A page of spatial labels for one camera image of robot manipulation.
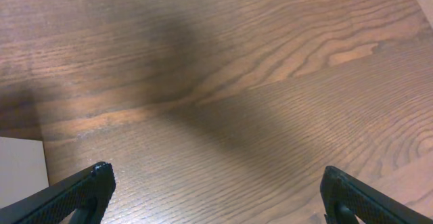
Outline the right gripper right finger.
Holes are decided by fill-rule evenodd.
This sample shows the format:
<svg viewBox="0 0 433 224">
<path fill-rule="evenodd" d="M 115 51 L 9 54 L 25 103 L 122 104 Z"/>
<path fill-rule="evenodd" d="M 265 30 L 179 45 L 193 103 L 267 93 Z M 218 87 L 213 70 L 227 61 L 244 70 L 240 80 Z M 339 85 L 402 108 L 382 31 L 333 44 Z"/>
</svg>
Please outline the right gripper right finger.
<svg viewBox="0 0 433 224">
<path fill-rule="evenodd" d="M 327 224 L 432 224 L 432 220 L 353 176 L 327 166 L 320 184 Z"/>
</svg>

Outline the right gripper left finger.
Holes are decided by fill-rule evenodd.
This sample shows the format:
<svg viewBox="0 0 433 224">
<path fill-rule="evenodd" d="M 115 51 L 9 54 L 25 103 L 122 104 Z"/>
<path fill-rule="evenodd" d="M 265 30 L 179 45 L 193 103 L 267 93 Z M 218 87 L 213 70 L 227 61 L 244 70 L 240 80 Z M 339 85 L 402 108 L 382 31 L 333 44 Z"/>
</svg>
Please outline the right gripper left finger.
<svg viewBox="0 0 433 224">
<path fill-rule="evenodd" d="M 112 165 L 98 162 L 1 209 L 2 223 L 100 223 L 116 182 Z"/>
</svg>

